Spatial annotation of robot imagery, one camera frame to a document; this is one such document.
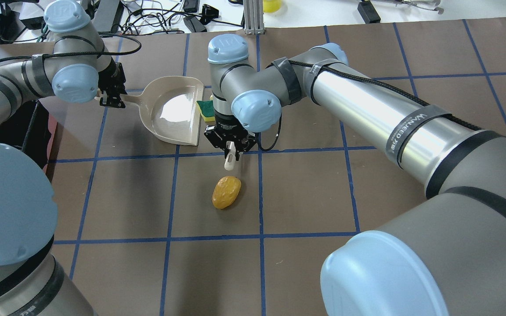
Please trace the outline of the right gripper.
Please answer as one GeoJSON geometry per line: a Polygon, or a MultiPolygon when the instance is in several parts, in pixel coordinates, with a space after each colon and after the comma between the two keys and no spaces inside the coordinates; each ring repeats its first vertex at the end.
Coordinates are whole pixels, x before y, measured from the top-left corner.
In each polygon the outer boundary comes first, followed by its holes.
{"type": "Polygon", "coordinates": [[[215,113],[215,124],[207,126],[203,134],[212,146],[223,150],[225,159],[231,156],[231,145],[226,145],[227,141],[235,142],[235,160],[240,160],[241,154],[257,143],[255,136],[249,134],[233,115],[215,113]]]}

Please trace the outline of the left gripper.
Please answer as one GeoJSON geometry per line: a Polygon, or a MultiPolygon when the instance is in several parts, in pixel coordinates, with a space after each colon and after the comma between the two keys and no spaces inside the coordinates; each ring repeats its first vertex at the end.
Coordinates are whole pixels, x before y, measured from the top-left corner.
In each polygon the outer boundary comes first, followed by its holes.
{"type": "Polygon", "coordinates": [[[110,64],[100,71],[100,106],[125,108],[121,95],[125,95],[125,73],[120,62],[110,64]]]}

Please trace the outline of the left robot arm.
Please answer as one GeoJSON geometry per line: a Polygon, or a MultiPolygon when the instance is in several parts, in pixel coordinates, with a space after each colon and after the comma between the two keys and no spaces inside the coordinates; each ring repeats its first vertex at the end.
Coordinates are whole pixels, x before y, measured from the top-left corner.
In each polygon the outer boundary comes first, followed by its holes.
{"type": "Polygon", "coordinates": [[[125,75],[89,14],[56,0],[43,16],[51,54],[0,60],[0,316],[95,316],[51,253],[58,224],[50,157],[50,114],[40,99],[56,96],[124,108],[125,75]]]}

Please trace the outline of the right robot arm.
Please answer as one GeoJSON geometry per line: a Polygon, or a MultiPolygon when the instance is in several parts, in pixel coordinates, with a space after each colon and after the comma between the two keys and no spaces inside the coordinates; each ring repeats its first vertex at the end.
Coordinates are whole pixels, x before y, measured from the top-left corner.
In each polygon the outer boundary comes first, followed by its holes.
{"type": "Polygon", "coordinates": [[[335,43],[257,71],[241,36],[208,45],[215,147],[247,151],[283,106],[308,97],[424,185],[427,200],[332,252],[321,268],[329,316],[506,316],[506,136],[348,66],[335,43]]]}

